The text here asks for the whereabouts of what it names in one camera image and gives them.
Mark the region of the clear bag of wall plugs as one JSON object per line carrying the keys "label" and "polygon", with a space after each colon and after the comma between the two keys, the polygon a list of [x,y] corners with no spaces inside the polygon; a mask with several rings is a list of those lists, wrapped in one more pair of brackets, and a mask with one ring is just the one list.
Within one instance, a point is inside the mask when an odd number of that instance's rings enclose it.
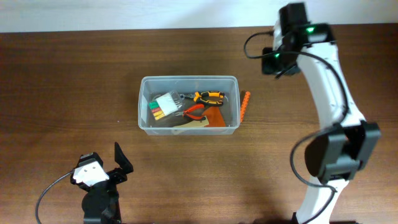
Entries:
{"label": "clear bag of wall plugs", "polygon": [[175,114],[181,111],[182,108],[183,100],[175,90],[160,95],[149,103],[150,112],[156,121],[164,119],[168,115]]}

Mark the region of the small red cutting pliers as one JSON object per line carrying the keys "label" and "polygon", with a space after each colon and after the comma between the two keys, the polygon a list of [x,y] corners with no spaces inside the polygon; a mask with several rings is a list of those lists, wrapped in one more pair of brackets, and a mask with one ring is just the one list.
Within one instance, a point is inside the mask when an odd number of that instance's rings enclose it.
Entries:
{"label": "small red cutting pliers", "polygon": [[195,104],[191,107],[189,107],[188,109],[185,109],[183,111],[180,112],[176,112],[175,116],[180,116],[183,118],[189,118],[191,120],[194,121],[203,121],[205,120],[205,116],[204,115],[197,115],[196,112],[198,110],[204,109],[205,105],[203,104]]}

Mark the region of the orange bit holder strip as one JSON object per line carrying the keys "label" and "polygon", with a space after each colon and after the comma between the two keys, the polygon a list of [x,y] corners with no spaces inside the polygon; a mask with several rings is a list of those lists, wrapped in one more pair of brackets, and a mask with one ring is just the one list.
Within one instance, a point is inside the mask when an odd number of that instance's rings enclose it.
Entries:
{"label": "orange bit holder strip", "polygon": [[242,123],[244,120],[244,115],[245,115],[247,107],[248,107],[249,99],[251,97],[251,92],[243,90],[241,92],[240,97],[241,97],[240,122]]}

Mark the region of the wooden handled orange scraper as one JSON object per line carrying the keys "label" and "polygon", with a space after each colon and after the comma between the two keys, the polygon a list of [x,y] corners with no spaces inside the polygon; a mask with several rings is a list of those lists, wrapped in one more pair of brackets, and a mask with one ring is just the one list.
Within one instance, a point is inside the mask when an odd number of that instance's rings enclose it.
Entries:
{"label": "wooden handled orange scraper", "polygon": [[170,130],[173,135],[211,135],[223,134],[228,131],[226,121],[217,107],[205,106],[198,110],[197,115],[204,115],[205,120],[194,121],[189,118],[175,116],[175,121]]}

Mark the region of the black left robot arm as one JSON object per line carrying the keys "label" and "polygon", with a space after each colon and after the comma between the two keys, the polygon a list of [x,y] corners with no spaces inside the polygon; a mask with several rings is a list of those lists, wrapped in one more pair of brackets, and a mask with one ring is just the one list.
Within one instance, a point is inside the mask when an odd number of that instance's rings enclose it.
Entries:
{"label": "black left robot arm", "polygon": [[98,153],[91,152],[80,156],[72,172],[70,183],[86,191],[81,203],[84,224],[122,223],[117,185],[127,181],[134,168],[117,142],[114,161],[119,166],[106,172]]}

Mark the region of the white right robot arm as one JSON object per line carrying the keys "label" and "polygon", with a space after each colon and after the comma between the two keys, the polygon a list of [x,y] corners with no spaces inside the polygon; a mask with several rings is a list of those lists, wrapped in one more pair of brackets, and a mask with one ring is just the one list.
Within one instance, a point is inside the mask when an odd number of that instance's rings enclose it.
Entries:
{"label": "white right robot arm", "polygon": [[366,121],[356,106],[338,57],[338,47],[327,23],[312,24],[302,2],[279,10],[274,43],[262,50],[262,72],[294,75],[302,72],[318,113],[320,129],[304,139],[305,164],[311,177],[293,223],[329,223],[341,191],[363,170],[381,131]]}

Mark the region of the black orange yellow pliers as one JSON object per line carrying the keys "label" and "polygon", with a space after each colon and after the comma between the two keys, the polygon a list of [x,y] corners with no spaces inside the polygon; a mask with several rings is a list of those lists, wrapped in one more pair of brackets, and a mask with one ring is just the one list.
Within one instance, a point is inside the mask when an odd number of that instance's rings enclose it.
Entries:
{"label": "black orange yellow pliers", "polygon": [[180,94],[180,97],[205,106],[223,106],[225,94],[221,91],[196,91],[191,94]]}

